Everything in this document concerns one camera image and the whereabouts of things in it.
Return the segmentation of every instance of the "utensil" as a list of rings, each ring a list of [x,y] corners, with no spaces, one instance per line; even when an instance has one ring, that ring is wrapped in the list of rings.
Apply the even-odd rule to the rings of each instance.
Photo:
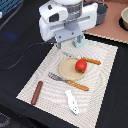
[[[61,51],[62,54],[68,56],[68,57],[77,57],[79,59],[84,59],[85,61],[87,62],[90,62],[90,63],[94,63],[94,64],[97,64],[97,65],[100,65],[101,62],[100,61],[97,61],[97,60],[93,60],[93,59],[89,59],[89,58],[85,58],[85,57],[80,57],[80,56],[76,56],[76,55],[73,55],[73,54],[70,54],[70,53],[66,53],[66,52],[63,52]]]
[[[40,94],[40,90],[42,88],[42,85],[43,85],[43,82],[39,81],[38,84],[37,84],[36,90],[34,92],[34,95],[33,95],[32,101],[31,101],[31,105],[35,105],[36,104],[37,99],[38,99],[39,94]]]
[[[78,113],[79,113],[78,105],[77,105],[75,98],[73,97],[73,95],[71,93],[71,90],[66,90],[65,94],[68,97],[68,106],[69,106],[71,112],[73,112],[75,115],[78,115]]]
[[[71,80],[64,80],[64,79],[62,79],[61,77],[59,77],[59,76],[57,76],[57,75],[55,75],[55,74],[53,74],[53,73],[51,73],[51,72],[48,73],[48,76],[49,76],[50,78],[56,80],[56,81],[63,81],[63,82],[65,82],[65,83],[67,83],[67,84],[69,84],[69,85],[71,85],[71,86],[74,86],[74,87],[76,87],[76,88],[79,88],[79,89],[81,89],[81,90],[89,91],[89,88],[88,88],[88,87],[83,86],[83,85],[81,85],[81,84],[77,84],[77,83],[75,83],[75,82],[73,82],[73,81],[71,81]]]

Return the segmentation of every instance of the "green object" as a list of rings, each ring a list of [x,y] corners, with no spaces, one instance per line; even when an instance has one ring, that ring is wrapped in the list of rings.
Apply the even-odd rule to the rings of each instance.
[[[75,47],[81,47],[85,44],[85,36],[82,36],[81,40],[79,38],[80,38],[80,36],[72,40],[72,44]]]

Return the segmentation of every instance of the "sausage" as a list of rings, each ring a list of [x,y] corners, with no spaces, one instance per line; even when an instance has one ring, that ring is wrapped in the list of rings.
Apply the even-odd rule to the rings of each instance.
[[[38,84],[37,84],[37,87],[36,87],[36,90],[35,90],[35,93],[33,95],[33,98],[31,100],[31,105],[35,105],[36,104],[36,101],[38,99],[38,96],[40,94],[40,90],[42,88],[42,85],[43,85],[43,82],[42,81],[39,81]]]

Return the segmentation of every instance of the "striped placemat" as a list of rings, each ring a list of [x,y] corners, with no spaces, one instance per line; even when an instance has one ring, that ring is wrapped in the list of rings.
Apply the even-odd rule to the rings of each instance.
[[[43,87],[35,107],[79,128],[94,128],[117,47],[87,39],[85,41],[85,45],[79,48],[74,47],[71,41],[63,42],[62,48],[59,51],[54,45],[31,79],[18,94],[17,98],[30,104],[38,81],[43,81]],[[58,71],[58,65],[66,58],[61,51],[101,61],[101,65],[87,62],[85,77],[75,81],[89,87],[88,92],[48,77],[49,72],[61,76]],[[74,115],[69,110],[67,97],[65,95],[65,90],[68,89],[72,91],[78,103],[78,115]]]

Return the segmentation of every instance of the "table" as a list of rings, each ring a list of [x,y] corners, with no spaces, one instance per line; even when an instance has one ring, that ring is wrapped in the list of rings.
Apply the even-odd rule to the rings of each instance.
[[[0,68],[6,68],[16,62],[29,45],[43,42],[39,32],[38,9],[46,2],[46,0],[26,0],[19,13],[0,31]],[[85,37],[118,47],[96,128],[127,128],[128,45],[87,34]],[[52,46],[45,44],[32,47],[15,67],[0,71],[0,111],[5,112],[5,107],[36,121],[42,118],[40,123],[50,128],[76,128],[16,99]]]

